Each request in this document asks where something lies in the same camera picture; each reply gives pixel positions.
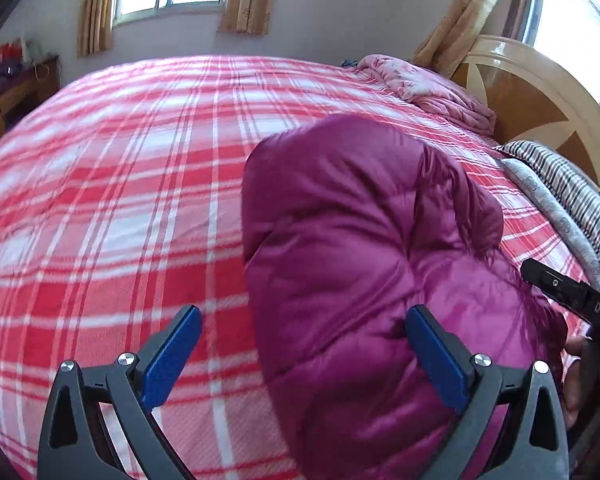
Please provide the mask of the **right hand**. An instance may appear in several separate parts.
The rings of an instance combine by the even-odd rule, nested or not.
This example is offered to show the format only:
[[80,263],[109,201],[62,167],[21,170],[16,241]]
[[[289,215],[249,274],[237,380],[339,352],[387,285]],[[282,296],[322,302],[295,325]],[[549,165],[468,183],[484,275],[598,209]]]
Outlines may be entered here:
[[582,365],[589,345],[590,340],[585,336],[569,338],[566,343],[566,352],[574,359],[562,384],[562,414],[567,429],[576,423],[583,405]]

